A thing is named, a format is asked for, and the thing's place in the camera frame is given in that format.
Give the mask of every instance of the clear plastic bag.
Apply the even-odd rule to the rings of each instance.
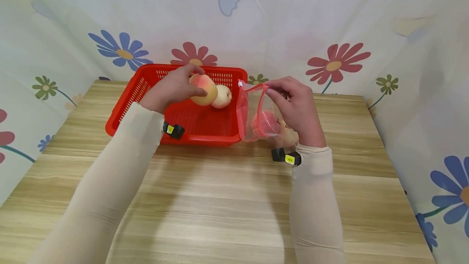
[[[250,85],[238,81],[240,96],[237,102],[238,128],[244,142],[259,139],[274,148],[294,147],[298,134],[284,122],[280,110],[265,93],[265,84]]]

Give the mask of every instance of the hand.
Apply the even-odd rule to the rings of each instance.
[[[172,103],[184,101],[192,96],[207,96],[204,89],[189,84],[189,76],[193,72],[201,75],[205,73],[203,69],[194,64],[181,66],[169,72],[145,94],[139,104],[148,110],[163,114],[166,107]]]
[[[298,132],[300,144],[325,147],[324,132],[311,88],[292,77],[276,79],[265,84],[270,87],[266,94],[277,105],[285,123]]]

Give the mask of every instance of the yellow label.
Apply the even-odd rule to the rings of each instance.
[[[285,161],[291,165],[294,165],[294,157],[290,155],[285,155]]]

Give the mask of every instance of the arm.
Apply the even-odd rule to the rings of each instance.
[[[342,224],[326,146],[311,88],[292,77],[266,83],[286,124],[298,132],[302,163],[293,168],[290,228],[298,264],[345,264]],[[289,96],[285,99],[278,91]]]
[[[133,103],[30,264],[105,263],[163,135],[164,116]]]
[[[292,172],[290,228],[298,264],[345,264],[331,149],[299,145],[296,151],[302,163]]]

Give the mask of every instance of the beige sleeve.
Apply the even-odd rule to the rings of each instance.
[[[30,264],[104,264],[163,135],[164,116],[133,103]]]
[[[293,168],[290,227],[298,264],[344,264],[342,223],[332,184],[329,147],[299,145]]]

